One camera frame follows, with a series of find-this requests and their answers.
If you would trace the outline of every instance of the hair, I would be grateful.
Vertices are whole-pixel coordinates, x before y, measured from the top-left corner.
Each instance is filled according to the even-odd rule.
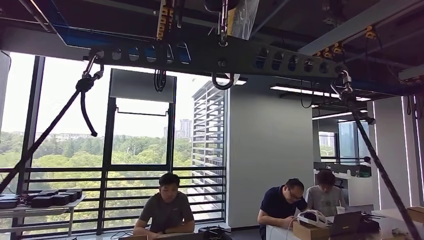
[[[363,157],[363,161],[364,161],[364,162],[366,162],[366,163],[369,163],[369,164],[370,164],[370,163],[371,163],[371,157],[369,157],[369,156],[364,156],[364,157]]]
[[[305,190],[305,186],[304,184],[298,179],[298,178],[290,178],[285,185],[289,188],[289,189],[293,189],[295,187],[299,187],[300,189]]]
[[[171,184],[176,184],[178,187],[180,186],[180,178],[178,175],[168,172],[159,178],[159,186],[163,187]]]
[[[330,185],[333,186],[336,183],[336,177],[329,169],[322,169],[316,175],[316,181],[318,184]]]

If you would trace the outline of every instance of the white vr headset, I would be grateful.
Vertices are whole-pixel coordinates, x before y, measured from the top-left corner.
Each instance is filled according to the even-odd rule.
[[[304,222],[310,225],[314,225],[318,228],[325,228],[329,225],[326,216],[317,210],[305,210],[300,212],[297,215],[297,221],[299,223]]]

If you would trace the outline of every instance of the gray shirt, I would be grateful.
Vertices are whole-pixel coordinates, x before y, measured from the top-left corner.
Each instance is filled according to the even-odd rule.
[[[333,186],[329,192],[324,192],[318,185],[308,188],[306,202],[308,209],[318,210],[326,217],[335,216],[337,206],[348,207],[343,198],[342,190],[336,186]]]
[[[185,222],[194,220],[189,199],[180,191],[170,203],[165,203],[160,193],[149,198],[139,219],[147,223],[150,218],[152,218],[150,231],[153,233],[178,227],[183,224],[183,219]]]

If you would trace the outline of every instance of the navy polo shirt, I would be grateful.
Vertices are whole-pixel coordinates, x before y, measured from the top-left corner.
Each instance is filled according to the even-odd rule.
[[[301,200],[295,201],[292,204],[288,203],[283,195],[283,187],[284,185],[276,186],[266,191],[262,204],[260,205],[262,211],[276,219],[285,219],[294,216],[296,208],[303,211],[308,207],[303,197]],[[266,238],[266,229],[266,225],[260,225],[259,227],[260,237],[263,240]]]

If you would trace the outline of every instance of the person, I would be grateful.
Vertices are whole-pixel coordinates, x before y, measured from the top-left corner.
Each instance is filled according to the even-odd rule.
[[[329,169],[322,169],[316,175],[318,185],[306,191],[307,208],[320,211],[324,216],[337,214],[337,207],[347,208],[348,205],[342,195],[342,190],[334,184],[336,177]]]
[[[178,191],[180,178],[166,173],[159,179],[159,192],[150,197],[134,226],[133,235],[147,235],[149,239],[171,233],[192,233],[195,219],[187,196]]]
[[[371,167],[371,157],[369,156],[364,156],[363,157],[363,162],[360,163],[361,165],[367,166],[367,167]]]
[[[257,223],[262,240],[266,239],[266,225],[290,228],[296,209],[303,211],[307,203],[303,198],[305,187],[297,178],[289,179],[286,184],[266,191],[260,205]]]

